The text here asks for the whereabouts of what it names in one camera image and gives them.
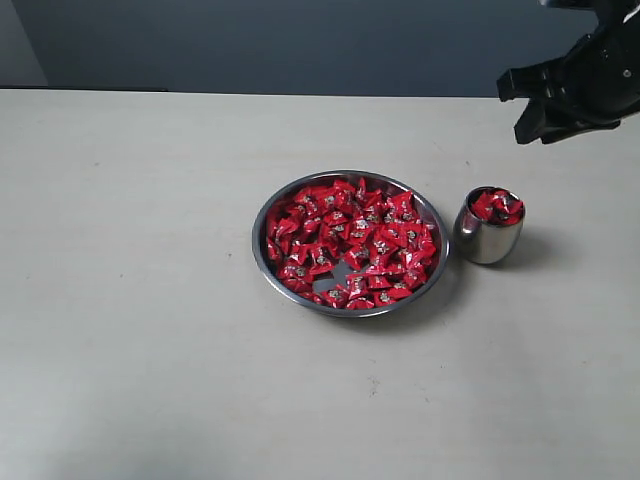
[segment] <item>white table surface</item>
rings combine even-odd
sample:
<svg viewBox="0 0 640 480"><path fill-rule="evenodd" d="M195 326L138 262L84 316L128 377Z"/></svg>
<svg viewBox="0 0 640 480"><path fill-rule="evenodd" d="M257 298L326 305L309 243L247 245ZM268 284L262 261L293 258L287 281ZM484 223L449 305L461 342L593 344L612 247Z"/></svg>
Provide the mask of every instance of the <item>white table surface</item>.
<svg viewBox="0 0 640 480"><path fill-rule="evenodd" d="M638 478L640 119L521 147L523 106L0 91L0 478ZM523 237L395 316L315 315L250 230L333 168L449 225L506 186Z"/></svg>

